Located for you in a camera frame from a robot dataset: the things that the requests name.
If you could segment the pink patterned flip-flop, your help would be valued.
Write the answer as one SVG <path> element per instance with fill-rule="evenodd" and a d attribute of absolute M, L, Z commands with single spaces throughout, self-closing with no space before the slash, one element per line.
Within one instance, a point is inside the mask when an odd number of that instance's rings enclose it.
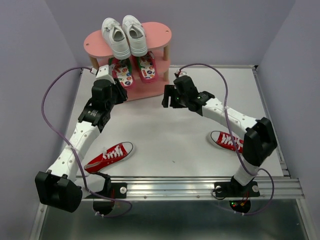
<path fill-rule="evenodd" d="M 144 56 L 133 56 L 132 59 L 140 80 L 144 84 L 151 84 L 158 80 L 156 59 L 152 51 L 148 51 Z"/>
<path fill-rule="evenodd" d="M 136 81 L 129 58 L 119 60 L 111 57 L 108 59 L 108 65 L 111 66 L 113 78 L 117 78 L 126 90 L 134 87 Z"/>

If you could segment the white sneaker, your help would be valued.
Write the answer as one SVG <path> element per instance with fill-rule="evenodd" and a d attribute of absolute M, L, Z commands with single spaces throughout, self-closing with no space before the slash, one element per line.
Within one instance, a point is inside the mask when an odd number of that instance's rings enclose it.
<path fill-rule="evenodd" d="M 126 34 L 131 54 L 143 57 L 148 53 L 147 36 L 141 22 L 133 15 L 126 15 L 122 20 L 122 29 Z"/>
<path fill-rule="evenodd" d="M 131 56 L 125 32 L 118 21 L 111 17 L 106 18 L 101 26 L 101 34 L 116 59 L 125 60 Z"/>

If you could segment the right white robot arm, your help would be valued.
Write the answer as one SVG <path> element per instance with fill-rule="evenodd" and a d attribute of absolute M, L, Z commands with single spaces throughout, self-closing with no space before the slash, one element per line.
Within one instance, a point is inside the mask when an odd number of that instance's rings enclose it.
<path fill-rule="evenodd" d="M 162 106 L 174 109 L 187 108 L 226 128 L 231 128 L 231 131 L 243 140 L 243 163 L 234 174 L 234 180 L 230 182 L 231 192 L 235 195 L 242 195 L 248 190 L 248 183 L 278 146 L 272 123 L 268 118 L 255 119 L 224 106 L 213 94 L 207 91 L 199 92 L 187 75 L 176 78 L 173 85 L 167 84 L 164 87 Z"/>

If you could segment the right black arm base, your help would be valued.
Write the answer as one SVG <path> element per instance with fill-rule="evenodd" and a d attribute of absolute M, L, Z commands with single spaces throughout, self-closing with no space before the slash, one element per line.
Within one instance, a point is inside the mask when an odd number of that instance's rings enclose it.
<path fill-rule="evenodd" d="M 229 199 L 230 208 L 236 213 L 247 214 L 251 209 L 250 198 L 260 197 L 258 183 L 251 180 L 242 186 L 237 181 L 223 181 L 214 184 L 211 195 L 216 200 Z"/>

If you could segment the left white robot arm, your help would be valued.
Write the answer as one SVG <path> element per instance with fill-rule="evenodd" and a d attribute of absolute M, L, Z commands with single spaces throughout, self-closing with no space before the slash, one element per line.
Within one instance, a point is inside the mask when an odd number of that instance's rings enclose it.
<path fill-rule="evenodd" d="M 64 139 L 66 146 L 57 160 L 45 171 L 35 177 L 35 186 L 42 204 L 73 213 L 80 205 L 85 193 L 97 198 L 116 202 L 108 198 L 111 193 L 111 180 L 102 175 L 89 189 L 87 180 L 83 186 L 75 183 L 78 171 L 82 171 L 82 159 L 92 143 L 101 134 L 111 118 L 115 105 L 128 99 L 127 91 L 117 78 L 97 79 L 91 88 L 91 98 L 85 104 L 70 139 Z"/>

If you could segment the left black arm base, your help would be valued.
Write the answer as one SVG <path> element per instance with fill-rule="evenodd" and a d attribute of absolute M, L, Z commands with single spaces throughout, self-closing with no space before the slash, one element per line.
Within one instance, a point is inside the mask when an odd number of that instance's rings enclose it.
<path fill-rule="evenodd" d="M 92 207 L 95 213 L 103 218 L 114 218 L 124 215 L 131 209 L 131 204 L 127 198 L 127 183 L 114 182 L 111 176 L 105 173 L 97 172 L 89 175 L 89 188 L 95 194 L 101 195 L 110 201 L 90 194 L 87 199 L 93 199 Z"/>

